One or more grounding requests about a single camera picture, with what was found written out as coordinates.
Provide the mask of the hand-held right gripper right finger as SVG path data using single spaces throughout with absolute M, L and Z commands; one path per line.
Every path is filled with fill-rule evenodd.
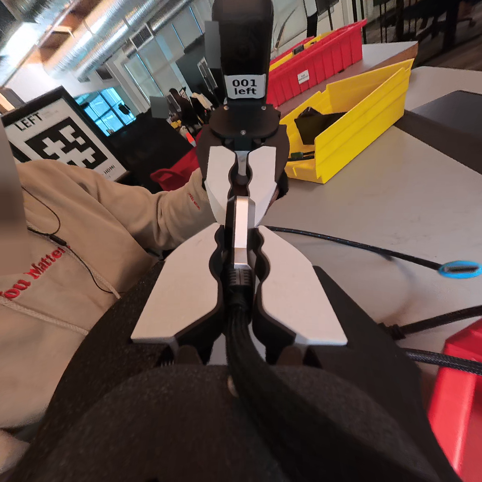
M 347 337 L 311 262 L 260 226 L 254 335 L 265 346 L 346 346 Z

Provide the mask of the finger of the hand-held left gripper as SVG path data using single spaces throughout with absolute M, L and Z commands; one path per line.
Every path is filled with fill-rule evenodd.
M 226 220 L 228 195 L 232 188 L 230 172 L 236 162 L 235 152 L 223 146 L 210 147 L 204 185 L 217 223 Z
M 276 174 L 276 148 L 262 146 L 247 156 L 251 177 L 248 182 L 249 198 L 254 202 L 254 223 L 258 226 L 268 210 L 278 183 Z

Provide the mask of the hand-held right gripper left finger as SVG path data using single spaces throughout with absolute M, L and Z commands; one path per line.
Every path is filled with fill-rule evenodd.
M 223 325 L 224 227 L 213 223 L 166 259 L 131 334 L 134 343 L 207 346 Z

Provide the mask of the yellow storage bin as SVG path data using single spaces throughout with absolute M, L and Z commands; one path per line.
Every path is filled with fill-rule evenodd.
M 312 159 L 289 160 L 289 178 L 325 184 L 404 114 L 414 58 L 329 83 L 281 119 L 290 153 L 314 148 Z M 307 107 L 323 115 L 343 113 L 333 125 L 303 145 L 295 119 Z
M 317 42 L 319 42 L 322 39 L 324 39 L 325 37 L 327 37 L 329 34 L 330 34 L 329 32 L 326 32 L 326 33 L 320 34 L 316 37 L 308 37 L 307 39 L 304 39 L 302 42 L 295 45 L 290 51 L 284 52 L 280 56 L 273 59 L 270 63 L 269 72 L 278 68 L 282 64 L 288 62 L 294 56 L 304 52 L 305 50 L 310 48 L 312 45 L 316 44 Z

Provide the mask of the person's left forearm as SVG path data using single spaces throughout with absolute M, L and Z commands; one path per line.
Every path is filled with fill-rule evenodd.
M 142 248 L 172 250 L 215 222 L 202 171 L 172 191 L 150 193 L 140 186 L 106 180 L 81 170 L 77 183 L 126 228 Z

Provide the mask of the red bag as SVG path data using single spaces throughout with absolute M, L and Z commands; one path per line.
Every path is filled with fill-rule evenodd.
M 192 148 L 170 168 L 159 169 L 149 175 L 164 191 L 173 191 L 188 183 L 192 173 L 199 168 L 196 149 Z

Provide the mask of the black bin divider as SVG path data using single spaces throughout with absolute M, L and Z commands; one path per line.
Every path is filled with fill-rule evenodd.
M 294 120 L 304 145 L 313 145 L 315 138 L 343 117 L 346 112 L 322 114 L 309 106 Z

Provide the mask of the black office chair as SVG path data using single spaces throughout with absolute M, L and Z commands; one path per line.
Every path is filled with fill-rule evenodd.
M 108 136 L 108 143 L 129 172 L 127 178 L 151 193 L 162 188 L 150 175 L 171 168 L 193 148 L 165 119 L 152 117 L 150 110 Z

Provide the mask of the large red storage bin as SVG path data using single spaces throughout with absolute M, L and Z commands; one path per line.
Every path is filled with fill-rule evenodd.
M 269 72 L 267 103 L 279 107 L 363 58 L 367 19 L 329 32 L 304 52 Z

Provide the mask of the person's torso in beige hoodie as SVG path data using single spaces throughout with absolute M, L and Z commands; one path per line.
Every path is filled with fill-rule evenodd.
M 154 263 L 78 183 L 85 168 L 54 160 L 16 166 L 30 250 L 1 276 L 1 429 L 38 421 L 75 350 Z

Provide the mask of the framed black white marker sign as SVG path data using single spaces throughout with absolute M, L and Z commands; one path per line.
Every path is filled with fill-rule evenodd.
M 57 160 L 118 181 L 129 174 L 112 143 L 64 87 L 1 115 L 17 162 Z

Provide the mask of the grey side table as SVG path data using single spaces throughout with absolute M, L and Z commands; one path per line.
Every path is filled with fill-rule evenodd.
M 286 101 L 277 109 L 280 111 L 281 117 L 284 117 L 300 104 L 308 100 L 312 95 L 317 92 L 323 92 L 326 86 L 330 83 L 400 63 L 411 58 L 416 58 L 418 54 L 418 46 L 419 43 L 417 41 L 365 44 L 363 45 L 362 60 L 350 65 L 345 70 L 322 81 L 318 85 L 309 88 L 300 95 Z

